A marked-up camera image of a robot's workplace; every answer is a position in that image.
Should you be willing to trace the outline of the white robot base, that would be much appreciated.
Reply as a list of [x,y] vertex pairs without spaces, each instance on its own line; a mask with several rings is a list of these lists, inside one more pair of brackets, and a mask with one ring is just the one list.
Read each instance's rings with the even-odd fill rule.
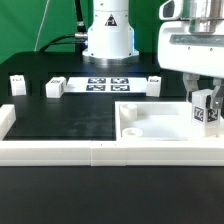
[[87,35],[88,46],[82,52],[85,62],[107,66],[139,59],[129,24],[129,0],[93,0],[93,23]]

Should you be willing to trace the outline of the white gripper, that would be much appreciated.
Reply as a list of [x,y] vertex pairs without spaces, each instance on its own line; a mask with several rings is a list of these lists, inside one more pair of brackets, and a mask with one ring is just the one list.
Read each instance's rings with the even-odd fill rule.
[[213,79],[210,107],[214,110],[222,108],[224,21],[218,22],[213,34],[191,34],[188,21],[163,23],[158,36],[158,62],[161,68],[186,72],[183,83],[188,102],[192,101],[192,93],[199,90],[199,75],[216,77]]

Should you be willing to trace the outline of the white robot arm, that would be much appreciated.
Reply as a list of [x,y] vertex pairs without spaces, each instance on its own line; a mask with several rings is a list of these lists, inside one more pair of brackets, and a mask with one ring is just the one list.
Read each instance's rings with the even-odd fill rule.
[[200,76],[213,78],[209,107],[224,100],[224,0],[167,0],[158,35],[161,68],[183,73],[187,97],[198,90]]

